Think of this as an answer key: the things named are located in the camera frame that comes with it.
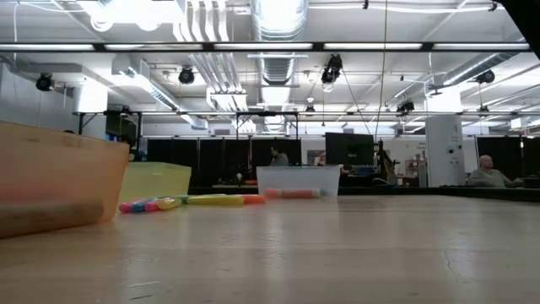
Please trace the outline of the yellow-orange highlighter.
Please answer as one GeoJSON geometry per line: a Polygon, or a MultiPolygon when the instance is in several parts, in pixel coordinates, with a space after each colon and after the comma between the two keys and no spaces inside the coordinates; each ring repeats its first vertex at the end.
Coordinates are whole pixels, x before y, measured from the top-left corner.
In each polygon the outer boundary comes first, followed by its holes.
{"type": "Polygon", "coordinates": [[[235,195],[202,195],[187,198],[186,204],[201,206],[241,206],[244,204],[244,199],[241,196],[235,195]]]}

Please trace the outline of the yellow translucent plastic bin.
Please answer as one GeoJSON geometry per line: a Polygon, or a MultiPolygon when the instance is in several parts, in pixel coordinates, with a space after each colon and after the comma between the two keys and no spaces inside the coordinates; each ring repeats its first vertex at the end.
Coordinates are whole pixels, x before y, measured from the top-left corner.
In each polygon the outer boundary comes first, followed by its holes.
{"type": "Polygon", "coordinates": [[[192,168],[163,162],[130,162],[121,185],[118,203],[144,198],[186,195],[192,168]]]}

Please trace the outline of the person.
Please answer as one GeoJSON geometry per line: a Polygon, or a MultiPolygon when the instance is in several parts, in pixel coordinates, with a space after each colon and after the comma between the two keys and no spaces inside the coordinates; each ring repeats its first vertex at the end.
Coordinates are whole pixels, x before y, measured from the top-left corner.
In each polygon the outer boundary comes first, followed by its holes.
{"type": "Polygon", "coordinates": [[[271,147],[272,160],[270,166],[288,166],[288,156],[278,147],[271,147]]]}
{"type": "Polygon", "coordinates": [[[467,179],[468,186],[513,188],[521,187],[523,185],[522,180],[511,180],[501,171],[494,169],[493,160],[489,155],[481,155],[478,161],[479,167],[474,170],[467,179]]]}

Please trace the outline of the clear plastic bin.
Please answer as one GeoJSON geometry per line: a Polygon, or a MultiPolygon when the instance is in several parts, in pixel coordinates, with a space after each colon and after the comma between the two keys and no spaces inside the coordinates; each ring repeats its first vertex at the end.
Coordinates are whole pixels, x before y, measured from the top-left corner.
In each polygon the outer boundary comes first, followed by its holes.
{"type": "Polygon", "coordinates": [[[319,189],[323,197],[336,197],[339,166],[258,166],[256,180],[260,194],[268,189],[319,189]]]}

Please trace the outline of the black monitor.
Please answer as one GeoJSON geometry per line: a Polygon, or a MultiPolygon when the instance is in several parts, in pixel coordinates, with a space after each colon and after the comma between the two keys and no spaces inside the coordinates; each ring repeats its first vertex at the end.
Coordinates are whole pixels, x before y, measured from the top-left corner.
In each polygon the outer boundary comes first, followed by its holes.
{"type": "Polygon", "coordinates": [[[374,165],[374,138],[367,134],[325,133],[328,165],[374,165]]]}

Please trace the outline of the black curtain partition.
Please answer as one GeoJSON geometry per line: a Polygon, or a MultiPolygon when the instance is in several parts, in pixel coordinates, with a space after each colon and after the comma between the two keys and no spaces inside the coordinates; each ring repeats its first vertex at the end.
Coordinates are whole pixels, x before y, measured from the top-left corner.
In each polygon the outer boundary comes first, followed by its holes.
{"type": "Polygon", "coordinates": [[[478,155],[492,158],[494,168],[511,180],[540,177],[540,137],[476,137],[478,155]]]}
{"type": "Polygon", "coordinates": [[[191,184],[210,187],[236,183],[237,176],[255,180],[257,168],[269,166],[271,148],[281,149],[292,166],[302,161],[300,142],[294,139],[150,139],[147,160],[187,166],[191,184]]]}

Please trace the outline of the black pipe truss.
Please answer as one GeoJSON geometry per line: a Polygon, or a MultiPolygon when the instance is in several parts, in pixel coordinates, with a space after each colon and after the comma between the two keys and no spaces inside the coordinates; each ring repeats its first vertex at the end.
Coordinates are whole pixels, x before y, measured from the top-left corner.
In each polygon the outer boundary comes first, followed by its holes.
{"type": "Polygon", "coordinates": [[[540,126],[540,111],[103,111],[103,112],[74,112],[74,116],[79,116],[79,130],[81,132],[84,127],[85,116],[129,116],[136,115],[140,117],[165,117],[178,116],[189,121],[195,121],[195,117],[229,117],[235,119],[236,122],[240,117],[294,117],[295,124],[300,121],[300,117],[340,117],[343,122],[346,118],[360,117],[375,118],[377,122],[381,117],[477,117],[479,120],[487,120],[490,117],[525,117],[530,122],[523,123],[526,125],[540,126]]]}

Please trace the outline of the thin yellow-orange marker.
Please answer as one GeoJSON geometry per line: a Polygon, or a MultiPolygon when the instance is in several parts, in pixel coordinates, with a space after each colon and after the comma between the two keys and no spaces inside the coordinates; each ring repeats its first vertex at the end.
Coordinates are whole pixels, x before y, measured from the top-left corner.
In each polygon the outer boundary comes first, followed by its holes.
{"type": "Polygon", "coordinates": [[[182,205],[182,198],[168,197],[157,200],[156,205],[159,210],[170,210],[182,205]]]}

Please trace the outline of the black equipment stand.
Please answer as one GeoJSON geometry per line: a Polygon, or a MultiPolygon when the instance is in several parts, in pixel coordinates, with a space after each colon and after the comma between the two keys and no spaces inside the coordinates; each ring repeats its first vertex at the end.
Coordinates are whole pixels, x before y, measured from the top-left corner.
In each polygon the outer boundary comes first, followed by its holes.
{"type": "Polygon", "coordinates": [[[390,158],[388,153],[384,150],[384,143],[379,140],[376,144],[376,156],[378,159],[378,166],[381,178],[392,186],[397,185],[397,175],[395,173],[394,161],[390,158]]]}

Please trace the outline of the white ceiling pipes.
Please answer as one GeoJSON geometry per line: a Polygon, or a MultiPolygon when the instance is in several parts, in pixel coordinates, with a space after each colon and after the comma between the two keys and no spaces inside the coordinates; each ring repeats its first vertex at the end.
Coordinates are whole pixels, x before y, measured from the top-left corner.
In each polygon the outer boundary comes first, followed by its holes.
{"type": "MultiPolygon", "coordinates": [[[[175,0],[178,12],[173,35],[178,41],[227,42],[225,0],[175,0]]],[[[206,100],[219,111],[243,111],[247,108],[246,91],[231,53],[198,53],[190,60],[206,83],[206,100]]]]}

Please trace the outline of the white pillar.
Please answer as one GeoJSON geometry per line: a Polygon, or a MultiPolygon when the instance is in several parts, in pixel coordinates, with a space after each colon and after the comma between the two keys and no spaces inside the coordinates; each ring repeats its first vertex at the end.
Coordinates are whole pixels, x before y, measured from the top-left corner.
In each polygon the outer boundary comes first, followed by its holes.
{"type": "Polygon", "coordinates": [[[430,187],[465,184],[460,91],[457,87],[434,90],[425,100],[425,135],[430,187]]]}

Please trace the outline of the black bar with light strips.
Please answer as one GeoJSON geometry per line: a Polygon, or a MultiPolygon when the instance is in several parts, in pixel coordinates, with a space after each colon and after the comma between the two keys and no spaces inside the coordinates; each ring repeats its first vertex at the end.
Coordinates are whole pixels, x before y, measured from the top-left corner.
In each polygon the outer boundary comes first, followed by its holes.
{"type": "Polygon", "coordinates": [[[524,42],[0,43],[0,52],[531,52],[524,42]]]}

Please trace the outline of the orange translucent plastic bin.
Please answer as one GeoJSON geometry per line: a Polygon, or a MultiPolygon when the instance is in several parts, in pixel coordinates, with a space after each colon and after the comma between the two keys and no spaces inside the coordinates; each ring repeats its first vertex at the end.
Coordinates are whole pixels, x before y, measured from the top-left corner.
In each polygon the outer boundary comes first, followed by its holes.
{"type": "Polygon", "coordinates": [[[0,122],[0,239],[110,221],[126,144],[0,122]]]}

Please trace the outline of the silver round ceiling duct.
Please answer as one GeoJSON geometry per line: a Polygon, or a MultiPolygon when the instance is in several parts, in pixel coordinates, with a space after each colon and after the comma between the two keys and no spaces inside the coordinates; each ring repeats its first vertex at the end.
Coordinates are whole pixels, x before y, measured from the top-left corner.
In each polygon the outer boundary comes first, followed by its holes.
{"type": "MultiPolygon", "coordinates": [[[[250,0],[256,41],[287,42],[302,39],[308,0],[250,0]]],[[[289,102],[296,59],[292,53],[264,53],[257,60],[261,99],[268,111],[283,111],[289,102]]]]}

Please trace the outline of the black aluminium table frame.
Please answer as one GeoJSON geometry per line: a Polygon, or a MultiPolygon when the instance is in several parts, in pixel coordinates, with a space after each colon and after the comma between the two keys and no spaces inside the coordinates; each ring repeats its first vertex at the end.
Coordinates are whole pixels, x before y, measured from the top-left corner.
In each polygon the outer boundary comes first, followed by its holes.
{"type": "MultiPolygon", "coordinates": [[[[199,194],[258,194],[257,186],[189,187],[190,195],[199,194]]],[[[450,196],[485,198],[540,204],[540,189],[535,188],[481,188],[481,187],[339,187],[339,196],[450,196]]]]}

